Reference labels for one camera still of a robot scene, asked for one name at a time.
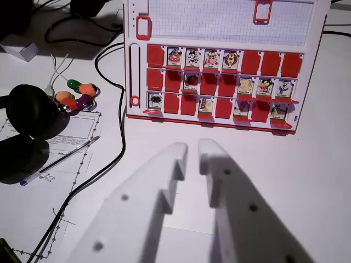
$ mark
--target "red plastic frame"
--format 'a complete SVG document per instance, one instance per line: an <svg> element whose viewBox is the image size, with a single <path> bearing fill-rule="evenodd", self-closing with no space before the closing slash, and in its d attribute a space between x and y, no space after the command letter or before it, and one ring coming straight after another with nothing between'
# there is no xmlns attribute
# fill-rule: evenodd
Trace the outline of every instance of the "red plastic frame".
<svg viewBox="0 0 351 263"><path fill-rule="evenodd" d="M148 26L148 34L147 35L139 35L139 20L140 19L146 19L149 21L149 26ZM151 31L152 31L152 21L151 18L149 18L147 15L138 15L137 16L137 39L138 40L150 40L151 38Z"/></svg>
<svg viewBox="0 0 351 263"><path fill-rule="evenodd" d="M257 14L257 7L258 7L258 4L260 2L264 2L264 3L268 3L269 4L269 11L268 11L268 17L267 18L257 18L256 17L256 14ZM273 4L273 0L256 0L256 4L254 6L254 15L253 15L253 21L254 22L269 22L269 19L270 19L270 12L272 11L272 4Z"/></svg>
<svg viewBox="0 0 351 263"><path fill-rule="evenodd" d="M226 127L226 128L236 128L236 129L248 129L248 130L262 130L264 132L272 132L280 134L295 134L295 130L278 130L278 129L269 129L269 128L259 128L259 127L248 127L248 126L240 126L240 125L232 125L232 124L221 124L221 123L208 123L208 122L194 122L194 121L187 121L183 119L167 119L167 118L157 118L157 117L148 117L148 116L139 116L139 115L129 115L127 114L128 118L133 119L148 119L151 121L157 122L178 122L178 123L188 123L188 124L200 124L200 125L212 125L214 127Z"/></svg>
<svg viewBox="0 0 351 263"><path fill-rule="evenodd" d="M138 107L138 106L140 105L140 98L139 98L139 96L131 96L131 104L132 104L133 106L135 106L135 107Z"/></svg>

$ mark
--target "cartoon character picture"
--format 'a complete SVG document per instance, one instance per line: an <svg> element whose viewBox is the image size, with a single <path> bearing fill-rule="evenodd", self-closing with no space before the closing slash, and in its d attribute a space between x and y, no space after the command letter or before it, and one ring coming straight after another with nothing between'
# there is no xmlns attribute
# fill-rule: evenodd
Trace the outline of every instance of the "cartoon character picture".
<svg viewBox="0 0 351 263"><path fill-rule="evenodd" d="M205 51L205 61L203 67L218 68L219 55L215 50Z"/></svg>
<svg viewBox="0 0 351 263"><path fill-rule="evenodd" d="M238 94L252 94L253 81L250 78L241 78Z"/></svg>
<svg viewBox="0 0 351 263"><path fill-rule="evenodd" d="M179 48L168 48L167 64L171 66L180 66L182 52Z"/></svg>
<svg viewBox="0 0 351 263"><path fill-rule="evenodd" d="M273 81L269 79L261 80L261 83L258 85L256 95L259 96L270 96L273 90Z"/></svg>
<svg viewBox="0 0 351 263"><path fill-rule="evenodd" d="M199 67L200 53L197 49L187 49L185 66L186 67Z"/></svg>
<svg viewBox="0 0 351 263"><path fill-rule="evenodd" d="M162 106L162 96L161 94L149 93L149 108L161 109Z"/></svg>
<svg viewBox="0 0 351 263"><path fill-rule="evenodd" d="M223 58L223 69L236 70L239 63L239 56L235 51L225 51Z"/></svg>
<svg viewBox="0 0 351 263"><path fill-rule="evenodd" d="M272 111L270 113L271 119L285 119L287 112L287 107L285 105L276 104L273 106Z"/></svg>
<svg viewBox="0 0 351 263"><path fill-rule="evenodd" d="M212 113L213 101L207 98L200 98L199 112L201 113Z"/></svg>
<svg viewBox="0 0 351 263"><path fill-rule="evenodd" d="M247 117L250 105L247 101L236 100L234 106L234 116Z"/></svg>
<svg viewBox="0 0 351 263"><path fill-rule="evenodd" d="M42 173L41 175L39 175L39 178L40 178L40 179L47 180L47 181L49 181L49 182L51 182L52 180L55 179L55 177L50 176L49 173Z"/></svg>
<svg viewBox="0 0 351 263"><path fill-rule="evenodd" d="M275 94L276 97L290 98L292 93L293 84L292 81L280 80L278 82L278 90Z"/></svg>
<svg viewBox="0 0 351 263"><path fill-rule="evenodd" d="M184 74L184 86L183 89L197 90L198 77L194 73Z"/></svg>

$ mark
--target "ballpoint pen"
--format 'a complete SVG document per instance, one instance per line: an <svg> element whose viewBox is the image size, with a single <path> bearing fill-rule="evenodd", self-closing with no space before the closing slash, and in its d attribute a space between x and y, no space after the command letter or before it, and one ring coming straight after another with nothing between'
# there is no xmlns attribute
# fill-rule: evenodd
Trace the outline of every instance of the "ballpoint pen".
<svg viewBox="0 0 351 263"><path fill-rule="evenodd" d="M74 155L75 153L77 153L79 150L83 149L84 147L92 144L93 142L95 142L96 140L98 140L100 138L100 136L96 136L94 138L91 138L90 140L88 140L87 142L85 142L84 144L79 145L77 148L75 148L74 150L70 151L69 153L67 153L66 155L63 155L61 158L57 159L56 161L52 162L51 164L48 164L47 166L45 166L44 168L42 168L39 171L36 171L34 173L32 173L30 176L28 176L25 180L20 182L20 185L25 186L27 185L30 181L32 181L33 179L35 179L36 177L40 176L42 173L44 173L45 171L53 168L55 165L59 164L60 162L62 162L63 160L69 158L70 156Z"/></svg>

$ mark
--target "white table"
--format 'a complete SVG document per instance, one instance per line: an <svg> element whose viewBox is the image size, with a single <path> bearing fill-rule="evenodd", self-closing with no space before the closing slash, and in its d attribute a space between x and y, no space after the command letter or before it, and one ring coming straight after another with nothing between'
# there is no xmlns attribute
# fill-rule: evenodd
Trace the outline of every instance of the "white table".
<svg viewBox="0 0 351 263"><path fill-rule="evenodd" d="M346 23L351 23L349 11L330 10L327 24ZM351 32L351 27L326 29ZM119 36L114 43L122 41L123 36ZM135 161L142 165L159 150L179 141L189 145L187 174L185 181L178 183L173 215L165 217L157 262L207 262L214 213L208 207L205 178L199 174L197 141L211 138L241 165L316 262L350 262L350 44L347 37L323 36L295 135L126 118L126 153L111 172L76 197L75 212L69 218L76 226L69 225L66 230L62 259L79 241L104 198L138 169ZM83 44L72 45L85 49ZM50 48L54 53L65 53L60 46ZM22 74L15 73L14 67ZM18 84L44 88L52 74L52 61L45 55L26 63L0 53L0 69L0 95L5 95ZM104 58L100 70L112 81L124 84L123 51ZM104 116L103 131L88 169L87 176L91 176L121 150L117 118L120 91L99 77L93 60L75 59L64 76L95 83L101 89L96 101ZM61 78L54 88L67 90ZM175 247L172 244L176 240L183 243Z"/></svg>

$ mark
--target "headphone ear cup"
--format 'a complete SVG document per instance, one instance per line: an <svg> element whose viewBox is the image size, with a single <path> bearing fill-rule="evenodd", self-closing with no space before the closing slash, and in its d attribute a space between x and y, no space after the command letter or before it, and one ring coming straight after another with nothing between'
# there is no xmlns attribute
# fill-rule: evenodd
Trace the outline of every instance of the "headphone ear cup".
<svg viewBox="0 0 351 263"><path fill-rule="evenodd" d="M18 134L0 141L1 156L0 182L24 169L34 153L33 140L28 135Z"/></svg>
<svg viewBox="0 0 351 263"><path fill-rule="evenodd" d="M22 84L10 92L6 113L20 134L39 136L53 125L58 108L40 88Z"/></svg>

